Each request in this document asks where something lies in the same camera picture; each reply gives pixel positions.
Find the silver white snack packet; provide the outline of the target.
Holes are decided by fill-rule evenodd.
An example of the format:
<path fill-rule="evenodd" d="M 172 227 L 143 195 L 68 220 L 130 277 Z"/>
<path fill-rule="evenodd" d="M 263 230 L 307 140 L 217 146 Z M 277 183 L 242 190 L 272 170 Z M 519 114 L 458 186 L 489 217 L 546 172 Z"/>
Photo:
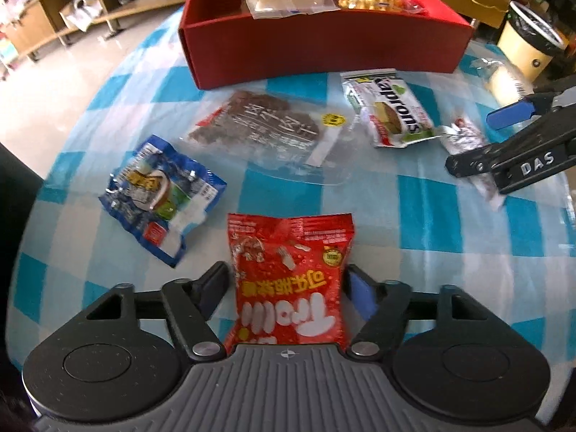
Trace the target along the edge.
<path fill-rule="evenodd" d="M 445 168 L 457 179 L 466 179 L 491 209 L 498 211 L 505 202 L 489 172 L 484 158 L 489 143 L 476 124 L 466 115 L 457 116 L 449 126 L 443 127 L 440 142 L 448 152 Z"/>

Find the red Trolli gummy packet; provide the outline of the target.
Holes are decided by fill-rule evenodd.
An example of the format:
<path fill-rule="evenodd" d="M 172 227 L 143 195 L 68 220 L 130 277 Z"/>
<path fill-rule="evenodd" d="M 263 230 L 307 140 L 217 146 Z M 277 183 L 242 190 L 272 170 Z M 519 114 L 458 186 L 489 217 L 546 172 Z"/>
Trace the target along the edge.
<path fill-rule="evenodd" d="M 341 310 L 352 215 L 228 216 L 237 319 L 225 340 L 237 345 L 347 341 Z"/>

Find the white green Kaprons packet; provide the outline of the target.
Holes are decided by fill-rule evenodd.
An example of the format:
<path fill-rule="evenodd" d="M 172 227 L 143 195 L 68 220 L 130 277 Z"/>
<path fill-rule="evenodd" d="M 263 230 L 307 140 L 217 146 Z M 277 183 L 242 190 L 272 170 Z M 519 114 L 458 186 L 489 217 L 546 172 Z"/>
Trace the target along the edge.
<path fill-rule="evenodd" d="M 444 133 L 395 69 L 347 71 L 341 80 L 345 97 L 375 147 L 401 149 Z"/>

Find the yellow waffle snack packet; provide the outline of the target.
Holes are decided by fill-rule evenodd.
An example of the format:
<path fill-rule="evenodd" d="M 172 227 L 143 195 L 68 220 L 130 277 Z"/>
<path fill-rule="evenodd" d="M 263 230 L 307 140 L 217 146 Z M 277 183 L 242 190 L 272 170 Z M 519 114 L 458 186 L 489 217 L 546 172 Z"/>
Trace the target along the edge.
<path fill-rule="evenodd" d="M 341 9 L 402 14 L 422 14 L 426 9 L 415 0 L 334 0 Z"/>

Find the clear bag of bread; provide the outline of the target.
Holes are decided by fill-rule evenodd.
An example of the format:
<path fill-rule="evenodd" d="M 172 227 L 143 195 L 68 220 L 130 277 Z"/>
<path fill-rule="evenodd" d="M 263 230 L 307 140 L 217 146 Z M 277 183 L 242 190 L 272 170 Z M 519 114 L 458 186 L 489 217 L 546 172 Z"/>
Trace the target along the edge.
<path fill-rule="evenodd" d="M 338 11 L 334 0 L 244 0 L 253 19 L 283 19 Z"/>

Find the round bun in wrapper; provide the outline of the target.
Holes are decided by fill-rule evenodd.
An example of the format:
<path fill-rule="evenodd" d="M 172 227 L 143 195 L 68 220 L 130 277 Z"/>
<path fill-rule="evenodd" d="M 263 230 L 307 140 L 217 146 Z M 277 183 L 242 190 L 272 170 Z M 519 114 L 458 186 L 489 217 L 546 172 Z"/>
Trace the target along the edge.
<path fill-rule="evenodd" d="M 478 58 L 471 62 L 471 68 L 480 76 L 485 88 L 494 96 L 498 106 L 503 107 L 519 102 L 533 93 L 532 83 L 509 62 Z"/>

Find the beige trash can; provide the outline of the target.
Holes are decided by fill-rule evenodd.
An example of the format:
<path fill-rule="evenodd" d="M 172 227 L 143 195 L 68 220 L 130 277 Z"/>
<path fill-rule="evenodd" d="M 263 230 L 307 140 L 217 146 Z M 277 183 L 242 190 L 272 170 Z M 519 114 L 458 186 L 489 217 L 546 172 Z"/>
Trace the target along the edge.
<path fill-rule="evenodd" d="M 512 1 L 497 47 L 533 82 L 554 57 L 564 52 L 566 42 L 537 13 Z"/>

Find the blue coconut snack packet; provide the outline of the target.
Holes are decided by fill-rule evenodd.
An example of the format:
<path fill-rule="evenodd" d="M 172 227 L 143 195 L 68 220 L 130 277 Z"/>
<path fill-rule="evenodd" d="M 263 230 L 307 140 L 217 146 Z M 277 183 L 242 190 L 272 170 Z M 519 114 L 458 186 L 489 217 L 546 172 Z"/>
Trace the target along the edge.
<path fill-rule="evenodd" d="M 171 267 L 185 238 L 218 204 L 226 182 L 198 161 L 152 135 L 110 175 L 100 203 L 139 244 Z"/>

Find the blue white checkered tablecloth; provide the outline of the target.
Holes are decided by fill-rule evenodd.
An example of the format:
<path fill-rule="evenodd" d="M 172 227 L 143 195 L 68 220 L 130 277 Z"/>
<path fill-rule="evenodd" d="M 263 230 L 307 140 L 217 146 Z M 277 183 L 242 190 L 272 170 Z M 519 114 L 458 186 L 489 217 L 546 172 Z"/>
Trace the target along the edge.
<path fill-rule="evenodd" d="M 32 102 L 38 122 L 21 129 L 26 150 L 43 154 L 45 184 L 15 263 L 10 360 L 21 365 L 41 340 L 118 283 L 154 290 L 227 258 L 230 213 L 351 213 L 351 260 L 364 271 L 418 291 L 457 285 L 545 354 L 552 384 L 539 417 L 550 420 L 575 364 L 575 229 L 563 175 L 514 193 L 494 210 L 470 183 L 448 175 L 436 140 L 394 150 L 363 139 L 341 182 L 326 185 L 280 180 L 244 161 L 207 157 L 204 164 L 228 186 L 189 234 L 176 267 L 144 250 L 103 210 L 99 198 L 109 175 L 149 136 L 178 144 L 208 99 L 185 63 L 179 22 L 179 14 L 170 16 L 118 62 L 95 46 L 17 72 L 26 87 L 63 88 L 72 99 L 93 84 L 96 96 L 72 125 L 63 124 L 60 105 Z"/>

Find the brown dried meat packet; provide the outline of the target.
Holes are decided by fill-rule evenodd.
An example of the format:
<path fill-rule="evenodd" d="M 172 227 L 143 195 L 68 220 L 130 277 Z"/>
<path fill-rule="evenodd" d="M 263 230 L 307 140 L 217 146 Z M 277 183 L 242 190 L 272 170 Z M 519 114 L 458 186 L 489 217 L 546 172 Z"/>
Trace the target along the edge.
<path fill-rule="evenodd" d="M 208 93 L 181 137 L 188 150 L 244 161 L 275 179 L 336 185 L 360 143 L 354 114 L 336 103 L 262 89 Z"/>

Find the red cardboard box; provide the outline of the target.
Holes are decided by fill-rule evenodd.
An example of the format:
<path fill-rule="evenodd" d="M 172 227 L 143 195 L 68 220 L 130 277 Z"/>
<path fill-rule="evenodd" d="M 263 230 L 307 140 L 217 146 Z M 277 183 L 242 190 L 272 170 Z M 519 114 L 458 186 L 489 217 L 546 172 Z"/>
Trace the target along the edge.
<path fill-rule="evenodd" d="M 452 72 L 472 27 L 440 0 L 414 1 L 421 14 L 340 9 L 254 19 L 243 0 L 186 0 L 179 36 L 203 90 L 314 72 Z"/>

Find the wooden TV stand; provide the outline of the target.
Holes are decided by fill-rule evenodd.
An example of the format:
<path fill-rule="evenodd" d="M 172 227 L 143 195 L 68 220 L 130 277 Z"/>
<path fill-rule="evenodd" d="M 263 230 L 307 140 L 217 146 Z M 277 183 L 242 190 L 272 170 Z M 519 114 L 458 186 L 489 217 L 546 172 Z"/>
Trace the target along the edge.
<path fill-rule="evenodd" d="M 69 44 L 73 32 L 105 23 L 110 37 L 122 31 L 119 21 L 137 14 L 172 7 L 185 0 L 1 0 L 1 35 L 19 58 L 36 59 L 44 45 Z"/>

